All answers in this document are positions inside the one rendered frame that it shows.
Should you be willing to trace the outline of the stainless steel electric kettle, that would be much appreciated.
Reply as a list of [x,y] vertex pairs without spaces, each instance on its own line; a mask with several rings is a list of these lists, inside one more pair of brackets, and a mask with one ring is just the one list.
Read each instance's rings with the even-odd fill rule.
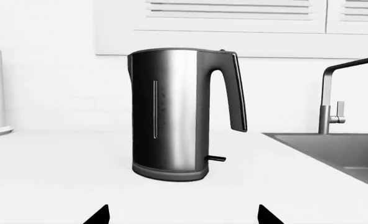
[[238,56],[226,50],[157,48],[129,54],[132,170],[149,179],[201,180],[209,173],[210,81],[221,72],[230,127],[247,131]]

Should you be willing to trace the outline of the grey kitchen sink basin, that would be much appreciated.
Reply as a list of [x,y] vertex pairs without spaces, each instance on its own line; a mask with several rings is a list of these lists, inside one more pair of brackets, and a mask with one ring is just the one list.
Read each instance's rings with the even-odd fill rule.
[[368,184],[368,134],[264,133]]

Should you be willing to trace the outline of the white louvered window shutter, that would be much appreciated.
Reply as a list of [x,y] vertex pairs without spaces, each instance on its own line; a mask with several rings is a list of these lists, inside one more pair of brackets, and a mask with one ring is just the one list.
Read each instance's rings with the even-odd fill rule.
[[326,0],[93,0],[93,10],[108,29],[322,33]]
[[368,35],[368,0],[328,0],[326,33]]

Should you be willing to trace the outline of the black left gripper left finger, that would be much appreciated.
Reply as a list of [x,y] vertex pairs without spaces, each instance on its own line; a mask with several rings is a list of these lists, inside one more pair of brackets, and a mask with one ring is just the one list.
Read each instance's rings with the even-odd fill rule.
[[97,212],[95,212],[88,220],[83,224],[109,224],[110,222],[110,211],[109,206],[104,205]]

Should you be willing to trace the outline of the grey metal sink faucet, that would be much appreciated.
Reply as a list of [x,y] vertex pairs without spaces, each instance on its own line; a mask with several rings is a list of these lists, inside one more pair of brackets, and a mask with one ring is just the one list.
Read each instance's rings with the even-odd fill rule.
[[355,67],[358,65],[368,64],[368,58],[351,61],[348,63],[341,63],[328,67],[323,72],[322,91],[321,91],[321,105],[319,108],[319,126],[318,134],[329,134],[329,125],[334,123],[343,124],[346,122],[344,117],[344,102],[338,101],[336,106],[336,115],[331,116],[331,89],[333,81],[333,73],[342,68]]

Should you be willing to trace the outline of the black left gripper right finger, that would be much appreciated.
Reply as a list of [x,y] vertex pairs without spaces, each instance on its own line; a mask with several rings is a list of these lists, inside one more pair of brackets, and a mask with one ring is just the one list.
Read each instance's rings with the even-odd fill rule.
[[284,224],[277,216],[263,205],[258,206],[258,224]]

